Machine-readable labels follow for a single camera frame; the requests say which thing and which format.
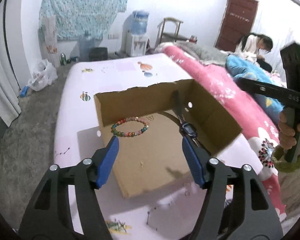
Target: black hair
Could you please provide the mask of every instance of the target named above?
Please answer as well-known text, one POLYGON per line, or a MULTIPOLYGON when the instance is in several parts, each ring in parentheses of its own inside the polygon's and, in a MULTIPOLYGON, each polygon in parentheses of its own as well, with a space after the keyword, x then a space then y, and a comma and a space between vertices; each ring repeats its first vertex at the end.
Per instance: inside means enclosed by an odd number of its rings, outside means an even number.
POLYGON ((242 51, 244 50, 244 47, 246 46, 248 37, 250 35, 257 36, 258 38, 261 38, 262 41, 263 41, 263 43, 264 43, 264 45, 266 46, 266 50, 268 52, 270 52, 272 50, 272 48, 273 48, 273 41, 272 41, 272 39, 270 37, 268 37, 268 36, 266 36, 264 34, 249 33, 249 34, 246 34, 246 35, 242 36, 240 38, 240 40, 237 41, 237 44, 240 44, 240 42, 242 41, 242 51))

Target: white plastic bag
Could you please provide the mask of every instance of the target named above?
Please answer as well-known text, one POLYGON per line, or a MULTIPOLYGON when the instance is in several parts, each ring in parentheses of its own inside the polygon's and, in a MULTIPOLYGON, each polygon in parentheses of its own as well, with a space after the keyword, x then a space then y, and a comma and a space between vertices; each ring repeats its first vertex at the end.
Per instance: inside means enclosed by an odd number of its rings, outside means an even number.
POLYGON ((32 78, 28 81, 28 87, 34 91, 40 91, 47 85, 51 86, 57 78, 55 67, 47 59, 41 60, 35 67, 32 78))

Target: blue blanket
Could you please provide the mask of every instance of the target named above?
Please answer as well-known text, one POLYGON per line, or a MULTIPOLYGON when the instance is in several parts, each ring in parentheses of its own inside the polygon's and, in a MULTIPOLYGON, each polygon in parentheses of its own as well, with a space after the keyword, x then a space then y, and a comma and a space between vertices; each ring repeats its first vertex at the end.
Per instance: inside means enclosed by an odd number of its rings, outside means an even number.
MULTIPOLYGON (((253 63, 241 59, 239 57, 230 55, 227 58, 226 69, 232 75, 234 82, 237 82, 238 78, 248 78, 260 82, 274 84, 271 79, 264 73, 264 71, 253 63)), ((270 119, 278 124, 279 114, 283 109, 283 105, 273 98, 267 98, 263 95, 253 95, 255 101, 262 107, 263 111, 270 117, 270 119)))

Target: wall hanging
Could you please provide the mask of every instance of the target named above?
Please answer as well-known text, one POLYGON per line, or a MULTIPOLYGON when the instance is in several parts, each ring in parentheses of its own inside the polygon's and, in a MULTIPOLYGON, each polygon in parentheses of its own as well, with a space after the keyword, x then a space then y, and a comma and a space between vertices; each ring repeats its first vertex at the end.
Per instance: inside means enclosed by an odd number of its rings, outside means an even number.
POLYGON ((98 40, 110 29, 118 12, 124 12, 128 0, 42 0, 39 14, 56 16, 58 40, 77 40, 84 31, 98 40))

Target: wooden chair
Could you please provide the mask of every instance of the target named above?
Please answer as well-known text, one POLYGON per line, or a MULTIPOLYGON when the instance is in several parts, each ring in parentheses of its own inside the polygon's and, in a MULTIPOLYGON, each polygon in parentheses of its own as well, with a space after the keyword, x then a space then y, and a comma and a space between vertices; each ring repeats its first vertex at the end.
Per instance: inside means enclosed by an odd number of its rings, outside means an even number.
POLYGON ((163 24, 162 24, 161 36, 160 36, 160 43, 162 42, 162 37, 163 36, 168 37, 170 39, 173 39, 174 41, 187 41, 187 40, 189 40, 189 38, 187 38, 185 36, 182 36, 182 35, 179 35, 179 30, 180 30, 181 23, 183 23, 183 21, 178 20, 178 19, 173 18, 173 17, 164 18, 163 19, 163 24), (175 33, 165 33, 164 32, 164 26, 166 24, 166 21, 174 22, 174 23, 177 24, 175 33))

